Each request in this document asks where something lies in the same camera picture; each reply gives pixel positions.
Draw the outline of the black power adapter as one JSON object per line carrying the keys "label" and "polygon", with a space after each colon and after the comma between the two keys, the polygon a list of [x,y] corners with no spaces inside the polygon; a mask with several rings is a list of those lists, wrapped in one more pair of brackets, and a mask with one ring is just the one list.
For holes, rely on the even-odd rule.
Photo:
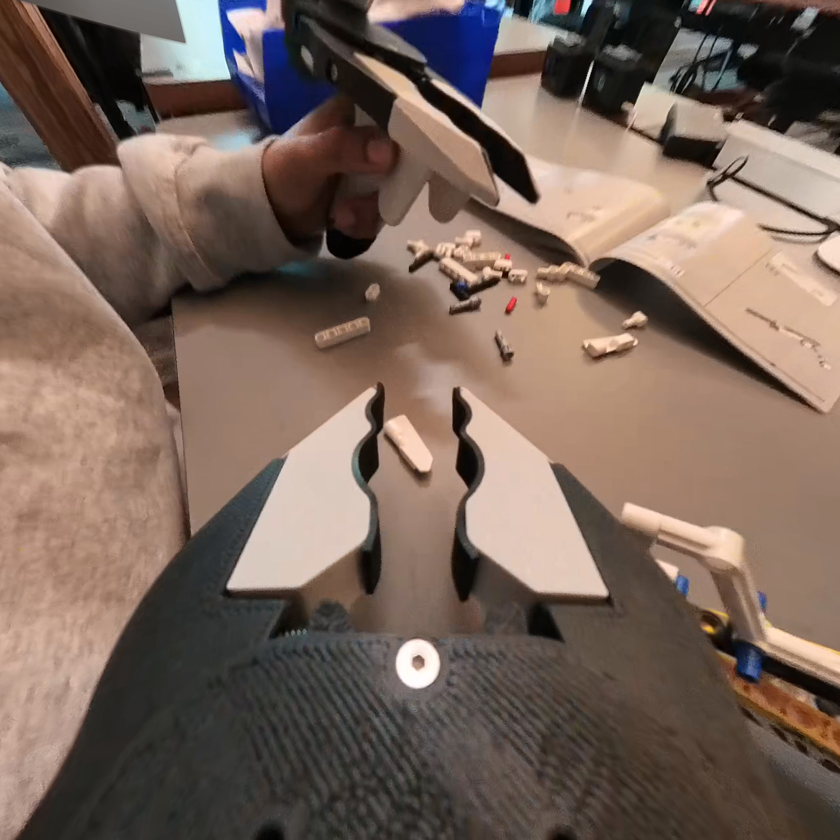
{"label": "black power adapter", "polygon": [[727,138],[728,126],[720,108],[681,101],[668,111],[658,143],[668,158],[709,167]]}

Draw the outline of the person's grey hoodie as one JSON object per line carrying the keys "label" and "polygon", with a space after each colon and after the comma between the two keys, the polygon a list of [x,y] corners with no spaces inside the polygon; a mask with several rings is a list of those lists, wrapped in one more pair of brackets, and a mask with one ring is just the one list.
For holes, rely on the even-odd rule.
{"label": "person's grey hoodie", "polygon": [[2,165],[2,838],[184,538],[172,410],[134,332],[196,255],[175,195],[117,166]]}

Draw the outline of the pile of lego pieces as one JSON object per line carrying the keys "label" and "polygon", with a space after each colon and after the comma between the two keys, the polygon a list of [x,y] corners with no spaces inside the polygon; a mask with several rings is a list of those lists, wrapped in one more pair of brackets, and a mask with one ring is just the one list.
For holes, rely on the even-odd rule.
{"label": "pile of lego pieces", "polygon": [[485,244],[483,232],[477,227],[435,245],[421,238],[409,238],[406,251],[412,261],[408,271],[413,274],[426,265],[435,264],[437,271],[447,279],[448,290],[455,300],[448,306],[448,315],[477,312],[486,291],[502,282],[524,286],[529,280],[529,271],[516,267],[507,251],[483,250]]}

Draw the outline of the person's left forearm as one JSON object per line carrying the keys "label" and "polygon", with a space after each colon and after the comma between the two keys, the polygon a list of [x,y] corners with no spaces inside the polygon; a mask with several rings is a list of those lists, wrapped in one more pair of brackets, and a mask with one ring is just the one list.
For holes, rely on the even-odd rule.
{"label": "person's left forearm", "polygon": [[123,182],[163,248],[164,263],[196,291],[215,291],[244,274],[315,256],[323,231],[295,234],[270,201],[275,136],[240,150],[198,138],[151,134],[120,144]]}

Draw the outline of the wooden post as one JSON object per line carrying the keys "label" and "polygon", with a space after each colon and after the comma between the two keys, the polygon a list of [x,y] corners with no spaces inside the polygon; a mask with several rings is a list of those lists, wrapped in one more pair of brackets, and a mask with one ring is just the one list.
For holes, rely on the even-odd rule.
{"label": "wooden post", "polygon": [[112,132],[33,4],[1,2],[1,82],[63,170],[118,163]]}

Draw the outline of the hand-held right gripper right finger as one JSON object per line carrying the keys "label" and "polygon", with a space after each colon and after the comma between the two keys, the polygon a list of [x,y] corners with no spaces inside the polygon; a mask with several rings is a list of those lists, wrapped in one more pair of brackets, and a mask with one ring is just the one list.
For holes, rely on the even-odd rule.
{"label": "hand-held right gripper right finger", "polygon": [[461,602],[605,604],[610,593],[557,465],[472,391],[452,395],[456,510],[451,573]]}

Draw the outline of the person's left hand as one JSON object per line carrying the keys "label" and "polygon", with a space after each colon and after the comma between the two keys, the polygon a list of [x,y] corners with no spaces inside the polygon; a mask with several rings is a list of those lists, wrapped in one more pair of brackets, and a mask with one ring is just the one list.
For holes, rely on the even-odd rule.
{"label": "person's left hand", "polygon": [[369,248],[382,230],[377,192],[340,194],[350,175],[389,175],[398,146],[375,125],[356,125],[351,100],[336,96],[310,112],[262,157],[266,194],[288,241],[303,249],[336,230]]}

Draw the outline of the white angled lego beam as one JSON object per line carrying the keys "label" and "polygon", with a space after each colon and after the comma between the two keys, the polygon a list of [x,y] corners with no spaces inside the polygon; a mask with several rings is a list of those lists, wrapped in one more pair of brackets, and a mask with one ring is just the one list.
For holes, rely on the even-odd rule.
{"label": "white angled lego beam", "polygon": [[537,268],[537,279],[551,284],[570,281],[592,290],[599,285],[601,276],[591,269],[566,261],[559,265],[551,264]]}

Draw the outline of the tapered white lego panel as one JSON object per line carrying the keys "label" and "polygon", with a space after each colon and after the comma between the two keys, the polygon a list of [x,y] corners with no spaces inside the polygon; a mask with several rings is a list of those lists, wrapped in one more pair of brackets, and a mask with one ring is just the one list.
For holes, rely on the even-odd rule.
{"label": "tapered white lego panel", "polygon": [[420,476],[431,473],[434,458],[406,415],[394,416],[383,426],[385,437],[395,447],[408,466]]}

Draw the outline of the white lego panel with hole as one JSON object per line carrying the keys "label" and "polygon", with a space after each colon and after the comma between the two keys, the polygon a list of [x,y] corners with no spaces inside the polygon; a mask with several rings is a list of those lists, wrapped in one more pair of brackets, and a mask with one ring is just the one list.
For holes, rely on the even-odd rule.
{"label": "white lego panel with hole", "polygon": [[600,360],[609,355],[632,350],[637,345],[637,338],[629,332],[624,332],[607,337],[586,339],[582,343],[582,349],[591,359]]}

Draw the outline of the black charging dock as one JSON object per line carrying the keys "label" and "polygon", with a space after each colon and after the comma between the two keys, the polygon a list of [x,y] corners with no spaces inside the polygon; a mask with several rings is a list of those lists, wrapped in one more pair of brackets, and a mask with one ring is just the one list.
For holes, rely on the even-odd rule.
{"label": "black charging dock", "polygon": [[548,46],[541,73],[541,88],[556,98],[576,99],[592,65],[592,49],[583,41],[556,36]]}
{"label": "black charging dock", "polygon": [[615,117],[627,104],[635,104],[646,76],[645,59],[641,53],[626,45],[604,47],[592,63],[583,94],[583,107]]}

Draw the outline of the lego airplane model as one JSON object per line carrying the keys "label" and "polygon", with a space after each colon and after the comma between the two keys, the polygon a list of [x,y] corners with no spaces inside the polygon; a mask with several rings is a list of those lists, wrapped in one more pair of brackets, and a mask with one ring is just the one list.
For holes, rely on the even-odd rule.
{"label": "lego airplane model", "polygon": [[629,502],[621,521],[653,546],[693,558],[709,573],[723,610],[697,607],[695,613],[747,720],[838,774],[839,653],[768,620],[744,538]]}

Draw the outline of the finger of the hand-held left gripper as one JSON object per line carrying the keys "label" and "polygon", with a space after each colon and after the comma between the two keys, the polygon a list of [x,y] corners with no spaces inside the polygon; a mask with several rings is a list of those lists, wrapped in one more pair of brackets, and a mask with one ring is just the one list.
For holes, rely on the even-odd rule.
{"label": "finger of the hand-held left gripper", "polygon": [[436,110],[401,73],[378,59],[367,59],[368,74],[393,95],[385,130],[400,154],[379,186],[383,222],[399,225],[425,186],[429,207],[440,222],[448,221],[471,198],[495,206],[499,195],[486,153],[476,140]]}
{"label": "finger of the hand-held left gripper", "polygon": [[402,39],[394,40],[394,70],[411,81],[423,98],[482,147],[497,181],[530,204],[539,200],[529,162],[522,150],[475,103],[427,65],[426,58]]}

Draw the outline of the lego instruction booklet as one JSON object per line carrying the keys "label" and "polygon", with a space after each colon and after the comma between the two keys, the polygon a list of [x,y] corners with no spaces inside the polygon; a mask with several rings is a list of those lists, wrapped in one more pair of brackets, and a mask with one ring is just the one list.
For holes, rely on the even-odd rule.
{"label": "lego instruction booklet", "polygon": [[650,185],[529,157],[540,199],[503,182],[485,205],[523,238],[600,275],[633,267],[820,413],[839,397],[838,289],[742,210],[703,201],[671,213]]}

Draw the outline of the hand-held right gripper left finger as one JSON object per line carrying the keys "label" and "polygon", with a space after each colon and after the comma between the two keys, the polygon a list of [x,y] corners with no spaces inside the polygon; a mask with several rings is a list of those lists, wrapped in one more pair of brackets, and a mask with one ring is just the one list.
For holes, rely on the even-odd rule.
{"label": "hand-held right gripper left finger", "polygon": [[291,448],[259,511],[227,593],[279,597],[300,613],[351,608],[382,573],[379,506],[370,486],[385,389],[375,384]]}

